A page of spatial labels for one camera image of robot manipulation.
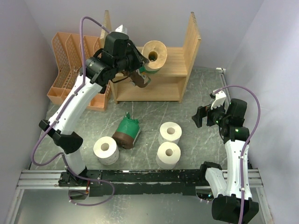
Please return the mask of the brown green paper roll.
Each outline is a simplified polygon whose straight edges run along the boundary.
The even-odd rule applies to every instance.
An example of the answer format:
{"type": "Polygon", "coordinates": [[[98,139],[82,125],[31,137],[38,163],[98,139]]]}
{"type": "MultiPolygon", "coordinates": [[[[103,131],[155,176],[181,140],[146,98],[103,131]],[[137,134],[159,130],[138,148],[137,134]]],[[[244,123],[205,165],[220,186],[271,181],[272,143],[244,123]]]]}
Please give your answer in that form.
{"type": "Polygon", "coordinates": [[[130,78],[134,86],[145,88],[151,82],[149,75],[157,73],[164,66],[168,51],[161,41],[152,40],[145,43],[141,53],[149,60],[145,63],[146,72],[134,71],[130,73],[130,78]]]}

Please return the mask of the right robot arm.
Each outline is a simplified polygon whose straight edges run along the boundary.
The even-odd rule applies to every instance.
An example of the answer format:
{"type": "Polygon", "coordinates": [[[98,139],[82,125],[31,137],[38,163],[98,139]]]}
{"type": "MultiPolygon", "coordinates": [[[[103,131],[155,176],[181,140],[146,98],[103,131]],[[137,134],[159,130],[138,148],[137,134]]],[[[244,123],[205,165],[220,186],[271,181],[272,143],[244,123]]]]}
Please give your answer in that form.
{"type": "Polygon", "coordinates": [[[247,224],[259,212],[259,204],[252,200],[248,177],[249,142],[254,132],[244,127],[247,102],[233,98],[225,108],[229,85],[214,90],[211,102],[197,108],[192,116],[197,128],[217,125],[227,153],[228,177],[224,179],[218,164],[204,163],[198,174],[202,185],[210,185],[213,193],[212,217],[231,224],[247,224]]]}

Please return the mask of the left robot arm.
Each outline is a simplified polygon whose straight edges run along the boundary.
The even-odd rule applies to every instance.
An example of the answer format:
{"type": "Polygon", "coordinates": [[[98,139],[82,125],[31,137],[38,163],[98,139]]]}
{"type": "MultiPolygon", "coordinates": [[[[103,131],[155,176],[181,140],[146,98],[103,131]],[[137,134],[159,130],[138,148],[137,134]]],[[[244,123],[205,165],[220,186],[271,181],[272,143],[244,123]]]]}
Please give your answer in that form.
{"type": "Polygon", "coordinates": [[[86,58],[82,55],[82,67],[74,87],[49,120],[41,120],[39,126],[61,148],[70,180],[76,186],[87,181],[87,168],[83,162],[80,147],[83,139],[75,133],[74,127],[90,101],[102,88],[113,80],[117,73],[133,72],[148,60],[142,56],[129,36],[111,32],[105,38],[104,47],[86,58]]]}

